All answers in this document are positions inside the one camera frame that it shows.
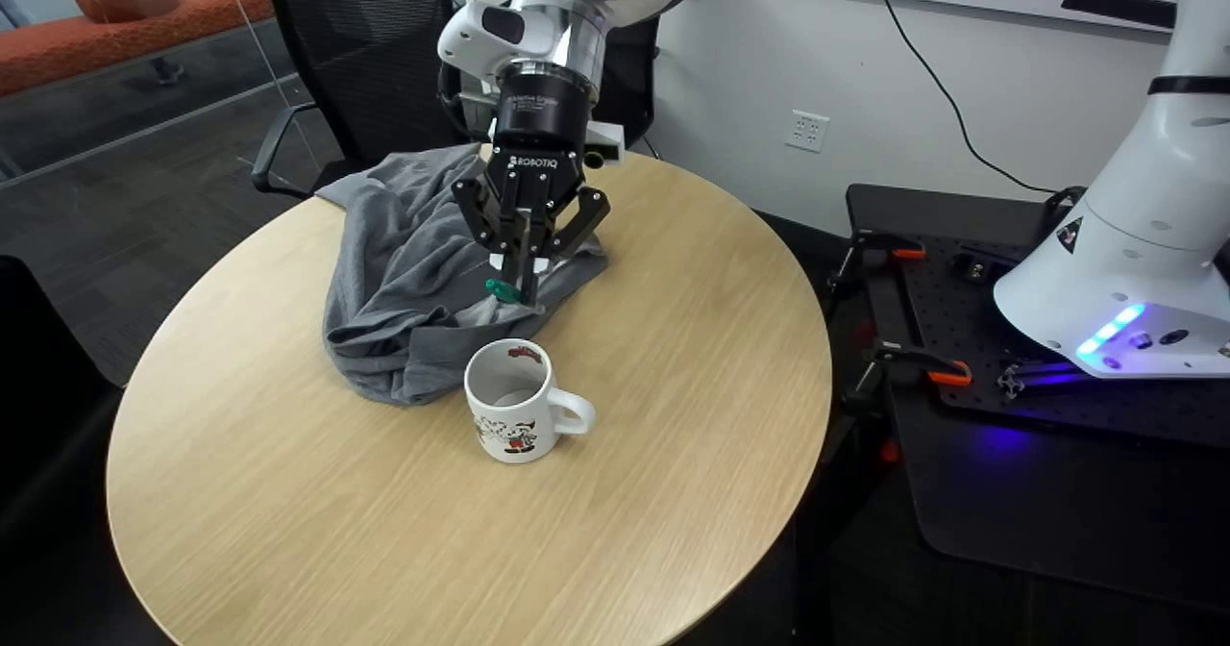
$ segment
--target black cable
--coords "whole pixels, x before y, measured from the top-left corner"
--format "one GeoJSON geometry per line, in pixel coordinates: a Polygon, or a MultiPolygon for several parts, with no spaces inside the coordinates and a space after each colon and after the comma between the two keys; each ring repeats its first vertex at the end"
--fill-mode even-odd
{"type": "Polygon", "coordinates": [[[895,25],[897,27],[897,33],[900,33],[902,41],[905,42],[905,47],[909,47],[910,52],[913,52],[915,58],[918,58],[919,63],[922,64],[922,69],[926,69],[926,73],[931,75],[931,81],[935,81],[935,85],[938,86],[940,94],[943,94],[943,97],[948,98],[948,103],[950,106],[952,106],[953,114],[957,114],[957,124],[961,126],[961,138],[966,139],[966,148],[970,151],[974,159],[977,159],[979,164],[986,165],[988,169],[995,170],[996,173],[1001,173],[1001,176],[1010,178],[1010,181],[1015,182],[1016,185],[1026,187],[1026,189],[1028,191],[1042,191],[1046,194],[1055,194],[1054,189],[1046,189],[1046,187],[1033,187],[1032,185],[1026,185],[1026,182],[1020,181],[1018,177],[1015,177],[1014,173],[1007,172],[1007,170],[999,167],[996,164],[990,162],[988,159],[983,159],[983,155],[979,154],[977,148],[974,148],[973,143],[969,142],[969,129],[966,129],[966,116],[962,114],[961,107],[957,106],[957,100],[953,98],[951,94],[948,94],[948,89],[945,89],[943,81],[940,81],[940,76],[936,76],[935,69],[931,69],[931,64],[927,64],[927,60],[922,58],[922,54],[921,52],[919,52],[918,47],[914,47],[914,42],[910,42],[910,37],[905,36],[905,28],[902,28],[902,21],[897,18],[897,11],[893,10],[893,2],[889,0],[883,0],[883,1],[884,1],[884,7],[887,7],[888,10],[888,16],[892,16],[893,25],[895,25]]]}

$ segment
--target cartoon print on mug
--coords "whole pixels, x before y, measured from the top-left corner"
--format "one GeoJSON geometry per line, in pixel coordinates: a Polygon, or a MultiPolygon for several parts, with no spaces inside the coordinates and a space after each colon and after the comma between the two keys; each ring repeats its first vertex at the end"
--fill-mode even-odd
{"type": "Polygon", "coordinates": [[[482,439],[496,437],[503,442],[504,452],[508,454],[529,454],[534,450],[534,442],[538,439],[538,434],[534,432],[536,423],[538,421],[506,425],[492,418],[477,418],[475,429],[478,431],[478,437],[482,439]]]}

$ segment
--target mug handle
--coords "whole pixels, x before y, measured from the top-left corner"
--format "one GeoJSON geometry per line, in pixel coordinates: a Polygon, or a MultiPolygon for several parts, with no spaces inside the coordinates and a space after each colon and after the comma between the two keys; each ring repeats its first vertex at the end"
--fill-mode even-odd
{"type": "Polygon", "coordinates": [[[565,409],[577,413],[577,417],[581,420],[581,422],[576,422],[572,418],[555,421],[555,431],[560,434],[585,434],[594,428],[594,423],[598,421],[598,411],[594,410],[594,405],[571,391],[552,386],[546,393],[546,402],[554,406],[565,406],[565,409]]]}

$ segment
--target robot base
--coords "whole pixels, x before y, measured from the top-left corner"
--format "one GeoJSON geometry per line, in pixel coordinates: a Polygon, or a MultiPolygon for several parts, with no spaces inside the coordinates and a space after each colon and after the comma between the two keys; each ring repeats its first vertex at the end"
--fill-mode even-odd
{"type": "Polygon", "coordinates": [[[1096,378],[1230,375],[1230,288],[1207,255],[1127,235],[1087,198],[995,284],[995,304],[1096,378]]]}

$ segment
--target white mug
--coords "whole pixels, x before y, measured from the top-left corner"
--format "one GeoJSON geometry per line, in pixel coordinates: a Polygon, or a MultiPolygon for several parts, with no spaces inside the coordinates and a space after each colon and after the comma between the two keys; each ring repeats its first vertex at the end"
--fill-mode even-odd
{"type": "Polygon", "coordinates": [[[506,464],[541,459],[561,434],[585,434],[594,405],[555,386],[546,351],[520,338],[483,345],[465,367],[465,397],[478,443],[506,464]],[[577,417],[567,417],[563,409],[577,417]]]}

